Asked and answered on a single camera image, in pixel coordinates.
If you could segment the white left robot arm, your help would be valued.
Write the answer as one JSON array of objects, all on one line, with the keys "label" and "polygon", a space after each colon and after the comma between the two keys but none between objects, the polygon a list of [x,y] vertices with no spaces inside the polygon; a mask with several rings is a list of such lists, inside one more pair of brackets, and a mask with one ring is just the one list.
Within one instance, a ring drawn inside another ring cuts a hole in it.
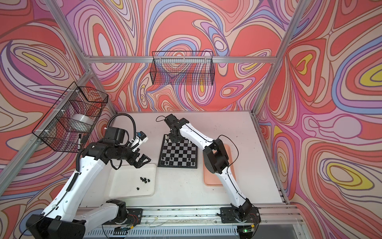
[{"label": "white left robot arm", "polygon": [[35,239],[82,239],[93,229],[111,222],[126,224],[129,217],[126,204],[111,199],[80,217],[77,210],[85,194],[98,174],[113,159],[127,161],[140,168],[150,159],[139,153],[139,146],[148,140],[140,131],[135,133],[132,142],[124,143],[125,130],[108,127],[104,138],[90,143],[76,156],[76,168],[64,187],[42,213],[33,214],[26,221],[26,229]]}]

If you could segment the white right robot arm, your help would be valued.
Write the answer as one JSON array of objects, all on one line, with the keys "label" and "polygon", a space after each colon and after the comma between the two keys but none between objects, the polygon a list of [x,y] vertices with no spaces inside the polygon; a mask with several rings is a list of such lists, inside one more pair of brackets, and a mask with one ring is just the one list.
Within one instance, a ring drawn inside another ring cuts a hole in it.
[{"label": "white right robot arm", "polygon": [[234,220],[245,222],[250,217],[261,222],[258,208],[240,190],[231,171],[229,156],[221,139],[210,138],[197,130],[187,119],[178,119],[173,114],[164,117],[164,122],[170,129],[171,142],[188,139],[203,151],[204,164],[207,170],[217,176],[223,185],[232,208]]}]

